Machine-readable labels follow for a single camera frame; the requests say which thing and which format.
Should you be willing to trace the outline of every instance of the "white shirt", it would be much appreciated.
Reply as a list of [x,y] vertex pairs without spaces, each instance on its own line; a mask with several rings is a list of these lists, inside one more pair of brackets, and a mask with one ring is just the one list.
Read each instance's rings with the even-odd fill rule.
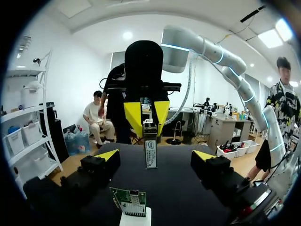
[[84,110],[84,115],[89,118],[92,122],[102,122],[103,119],[98,117],[98,110],[100,108],[100,105],[95,105],[94,102],[91,102],[87,105],[87,107]]

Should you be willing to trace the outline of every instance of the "black table surface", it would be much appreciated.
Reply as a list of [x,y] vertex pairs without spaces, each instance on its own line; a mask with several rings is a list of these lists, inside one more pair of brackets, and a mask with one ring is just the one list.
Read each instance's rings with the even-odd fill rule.
[[140,145],[106,144],[98,153],[120,148],[121,166],[105,189],[100,189],[82,212],[99,225],[119,225],[119,210],[109,187],[146,192],[151,225],[224,225],[230,210],[206,190],[190,166],[191,151],[208,154],[205,145],[158,146],[157,169],[146,169]]

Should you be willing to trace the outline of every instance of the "green circuit board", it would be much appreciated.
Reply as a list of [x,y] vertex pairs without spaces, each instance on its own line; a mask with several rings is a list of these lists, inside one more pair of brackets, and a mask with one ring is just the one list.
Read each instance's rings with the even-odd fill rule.
[[146,193],[110,187],[113,200],[126,215],[146,217]]

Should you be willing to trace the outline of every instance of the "white storage box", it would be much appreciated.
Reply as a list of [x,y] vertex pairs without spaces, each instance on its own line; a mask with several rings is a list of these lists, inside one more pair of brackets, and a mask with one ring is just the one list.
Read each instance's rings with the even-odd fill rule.
[[15,167],[17,168],[23,183],[39,175],[39,170],[33,163],[33,160],[30,159],[30,156],[20,160],[16,163]]
[[23,108],[39,105],[39,89],[37,87],[25,87],[21,90],[21,104]]
[[37,165],[40,174],[45,173],[51,166],[51,162],[48,156],[48,152],[44,153],[40,158],[34,159],[34,163]]
[[24,149],[24,143],[22,139],[21,128],[6,135],[8,138],[9,145],[14,155],[18,154],[20,151]]
[[246,140],[246,141],[244,141],[244,143],[247,143],[249,146],[249,149],[246,151],[246,154],[253,153],[256,150],[256,148],[259,146],[258,143],[254,142],[252,140]]
[[[240,146],[242,142],[232,142],[232,144],[236,146]],[[241,157],[244,156],[246,151],[249,149],[248,143],[245,143],[245,146],[243,148],[238,148],[235,157]]]
[[39,124],[39,122],[34,122],[22,128],[28,145],[32,145],[41,140],[42,135],[40,134]]
[[10,160],[12,155],[8,149],[8,145],[6,143],[6,137],[2,138],[2,145],[3,145],[4,156],[5,156],[6,160]]
[[236,155],[236,152],[229,152],[229,153],[225,153],[222,149],[220,149],[219,146],[217,146],[217,152],[216,152],[216,156],[219,157],[219,156],[225,156],[226,158],[232,160],[234,159],[235,155]]

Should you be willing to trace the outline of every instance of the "person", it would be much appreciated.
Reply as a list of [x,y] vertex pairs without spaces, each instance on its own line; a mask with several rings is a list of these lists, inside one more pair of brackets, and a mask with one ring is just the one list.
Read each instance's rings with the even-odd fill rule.
[[[300,101],[290,85],[291,64],[285,57],[279,57],[277,67],[281,78],[279,82],[271,87],[266,106],[272,105],[275,108],[275,114],[287,151],[291,150],[290,145],[294,125],[295,123],[300,124]],[[264,180],[269,175],[270,168],[273,167],[271,166],[269,144],[266,139],[264,139],[255,160],[256,165],[250,170],[247,177],[250,180],[254,180],[257,174],[263,170],[265,173],[262,176],[262,180]]]
[[[103,96],[99,108],[98,115],[103,116],[104,114],[104,102],[107,98],[107,88],[110,83],[114,80],[123,80],[125,78],[125,64],[113,68],[107,78],[106,84],[103,89]],[[126,119],[124,112],[124,98],[125,94],[121,91],[115,91],[108,95],[107,104],[107,119],[110,119],[113,123],[116,131],[116,142],[123,144],[131,144],[131,126]]]
[[107,121],[98,117],[102,92],[95,91],[93,96],[94,101],[87,105],[84,110],[83,117],[89,124],[90,130],[97,141],[97,148],[100,148],[103,145],[103,142],[100,139],[100,131],[104,131],[105,140],[114,142],[115,128],[111,121]]

